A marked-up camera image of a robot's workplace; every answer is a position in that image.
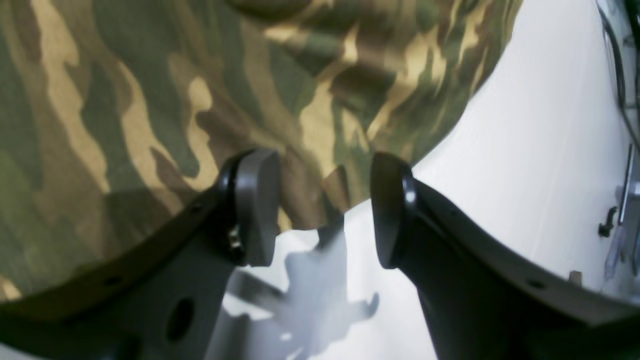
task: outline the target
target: mounting hole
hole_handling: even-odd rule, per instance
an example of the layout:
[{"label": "mounting hole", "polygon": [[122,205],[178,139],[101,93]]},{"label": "mounting hole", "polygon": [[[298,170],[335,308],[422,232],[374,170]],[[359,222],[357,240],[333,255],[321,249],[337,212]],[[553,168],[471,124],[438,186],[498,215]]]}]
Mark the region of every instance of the mounting hole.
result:
[{"label": "mounting hole", "polygon": [[124,280],[124,278],[120,275],[115,275],[112,277],[108,277],[103,284],[105,286],[115,286],[117,284],[120,284],[122,281]]},{"label": "mounting hole", "polygon": [[532,288],[536,288],[539,290],[544,290],[547,288],[542,282],[539,282],[537,280],[527,280],[527,284]]},{"label": "mounting hole", "polygon": [[194,312],[195,305],[192,299],[178,301],[167,321],[166,338],[169,341],[179,341],[184,337],[189,331]]}]

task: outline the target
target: camouflage fabric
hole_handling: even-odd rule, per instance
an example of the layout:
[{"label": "camouflage fabric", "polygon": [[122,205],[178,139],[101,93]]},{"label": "camouflage fabric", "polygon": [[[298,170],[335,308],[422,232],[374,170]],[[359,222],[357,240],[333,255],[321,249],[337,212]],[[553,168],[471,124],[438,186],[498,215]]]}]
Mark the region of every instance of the camouflage fabric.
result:
[{"label": "camouflage fabric", "polygon": [[416,162],[496,65],[521,0],[0,0],[0,300],[139,244],[245,149],[282,230]]}]

